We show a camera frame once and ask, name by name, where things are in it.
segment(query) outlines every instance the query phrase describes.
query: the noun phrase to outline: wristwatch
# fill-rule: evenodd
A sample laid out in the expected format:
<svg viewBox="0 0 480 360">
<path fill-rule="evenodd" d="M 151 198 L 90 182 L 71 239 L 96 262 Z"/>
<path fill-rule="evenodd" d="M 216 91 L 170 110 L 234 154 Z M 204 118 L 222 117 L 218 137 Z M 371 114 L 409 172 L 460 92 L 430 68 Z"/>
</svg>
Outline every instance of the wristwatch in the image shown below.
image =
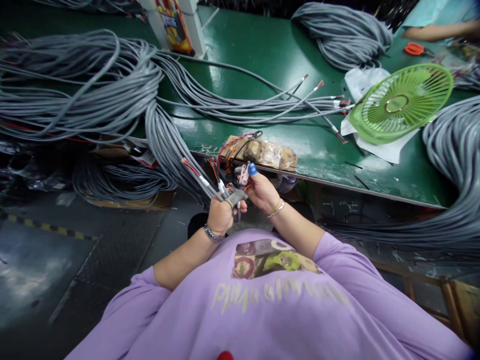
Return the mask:
<svg viewBox="0 0 480 360">
<path fill-rule="evenodd" d="M 221 242 L 223 239 L 224 239 L 224 236 L 218 236 L 218 235 L 215 235 L 212 230 L 210 230 L 209 226 L 207 224 L 205 224 L 205 226 L 203 227 L 203 230 L 205 230 L 205 234 L 208 236 L 208 238 L 214 242 L 215 244 L 218 244 L 219 242 Z"/>
</svg>

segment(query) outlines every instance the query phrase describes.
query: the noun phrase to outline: yellow-black tape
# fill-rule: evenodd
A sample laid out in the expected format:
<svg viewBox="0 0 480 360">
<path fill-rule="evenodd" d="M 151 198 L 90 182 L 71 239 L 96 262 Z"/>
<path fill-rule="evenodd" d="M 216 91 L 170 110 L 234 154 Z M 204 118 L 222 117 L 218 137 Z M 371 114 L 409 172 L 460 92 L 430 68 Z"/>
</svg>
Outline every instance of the yellow-black tape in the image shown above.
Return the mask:
<svg viewBox="0 0 480 360">
<path fill-rule="evenodd" d="M 69 230 L 65 227 L 59 227 L 55 225 L 50 225 L 44 222 L 38 222 L 32 219 L 26 219 L 21 216 L 12 215 L 3 211 L 0 211 L 0 220 L 8 220 L 12 223 L 18 223 L 28 226 L 29 228 L 42 229 L 45 231 L 51 231 L 61 235 L 69 236 L 75 239 L 95 241 L 98 239 L 98 236 L 85 235 L 80 231 Z"/>
</svg>

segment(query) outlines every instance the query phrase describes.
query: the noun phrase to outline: coiled gray cable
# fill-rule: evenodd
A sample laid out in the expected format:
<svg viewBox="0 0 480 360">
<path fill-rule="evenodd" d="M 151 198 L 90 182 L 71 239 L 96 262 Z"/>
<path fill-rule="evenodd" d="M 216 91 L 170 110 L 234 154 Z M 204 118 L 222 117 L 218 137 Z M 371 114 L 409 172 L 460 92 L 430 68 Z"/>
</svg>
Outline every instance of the coiled gray cable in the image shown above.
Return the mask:
<svg viewBox="0 0 480 360">
<path fill-rule="evenodd" d="M 153 204 L 160 191 L 177 188 L 177 183 L 159 168 L 150 169 L 140 164 L 100 165 L 93 156 L 76 164 L 72 185 L 78 195 L 89 200 L 112 201 L 126 206 L 125 202 L 150 200 L 143 208 Z"/>
<path fill-rule="evenodd" d="M 344 71 L 380 67 L 375 58 L 388 50 L 393 39 L 387 26 L 372 15 L 341 5 L 307 2 L 291 19 L 308 29 L 332 66 Z"/>
<path fill-rule="evenodd" d="M 127 138 L 147 106 L 156 104 L 162 76 L 150 61 L 156 51 L 146 41 L 120 39 L 110 30 L 14 42 L 0 51 L 0 132 L 37 142 Z M 31 80 L 79 89 L 68 95 L 25 86 Z M 92 138 L 95 134 L 115 138 Z"/>
<path fill-rule="evenodd" d="M 423 130 L 430 161 L 458 188 L 440 215 L 400 224 L 328 223 L 342 235 L 398 247 L 480 257 L 480 96 L 442 109 Z"/>
<path fill-rule="evenodd" d="M 142 7 L 131 0 L 33 0 L 36 3 L 72 10 L 97 10 L 108 14 L 140 14 Z"/>
</svg>

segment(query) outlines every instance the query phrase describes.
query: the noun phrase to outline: cardboard box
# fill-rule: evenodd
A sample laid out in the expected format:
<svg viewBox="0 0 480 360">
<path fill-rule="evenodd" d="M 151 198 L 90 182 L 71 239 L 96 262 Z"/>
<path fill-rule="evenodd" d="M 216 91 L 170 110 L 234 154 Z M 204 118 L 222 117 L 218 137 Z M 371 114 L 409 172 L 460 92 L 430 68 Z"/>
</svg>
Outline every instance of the cardboard box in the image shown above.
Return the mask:
<svg viewBox="0 0 480 360">
<path fill-rule="evenodd" d="M 161 191 L 158 193 L 158 197 L 153 202 L 152 205 L 144 207 L 150 203 L 149 200 L 143 201 L 127 201 L 125 203 L 113 202 L 113 201 L 98 201 L 98 200 L 87 200 L 90 204 L 103 207 L 103 208 L 113 208 L 113 209 L 131 209 L 142 208 L 141 210 L 145 211 L 165 211 L 169 210 L 172 206 L 172 199 L 174 198 L 175 190 L 171 191 Z"/>
</svg>

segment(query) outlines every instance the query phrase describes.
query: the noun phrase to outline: hand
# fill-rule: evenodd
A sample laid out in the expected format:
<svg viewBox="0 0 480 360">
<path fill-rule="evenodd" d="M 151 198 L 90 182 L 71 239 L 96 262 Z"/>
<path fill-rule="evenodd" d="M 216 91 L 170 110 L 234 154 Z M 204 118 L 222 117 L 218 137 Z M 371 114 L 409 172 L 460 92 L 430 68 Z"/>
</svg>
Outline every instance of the hand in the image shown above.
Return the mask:
<svg viewBox="0 0 480 360">
<path fill-rule="evenodd" d="M 237 216 L 237 207 L 233 209 L 233 216 Z M 240 201 L 240 212 L 247 212 L 247 203 L 245 200 Z M 211 198 L 210 211 L 208 212 L 208 220 L 206 224 L 211 232 L 217 236 L 225 236 L 227 231 L 232 227 L 234 218 L 232 217 L 232 208 L 226 201 L 220 201 L 216 196 Z"/>
<path fill-rule="evenodd" d="M 257 172 L 254 163 L 248 166 L 248 173 L 250 174 L 250 186 L 245 191 L 248 198 L 265 215 L 273 213 L 280 205 L 279 193 L 275 190 L 270 180 Z"/>
<path fill-rule="evenodd" d="M 466 26 L 465 37 L 469 40 L 480 39 L 480 20 L 470 20 L 464 23 Z"/>
</svg>

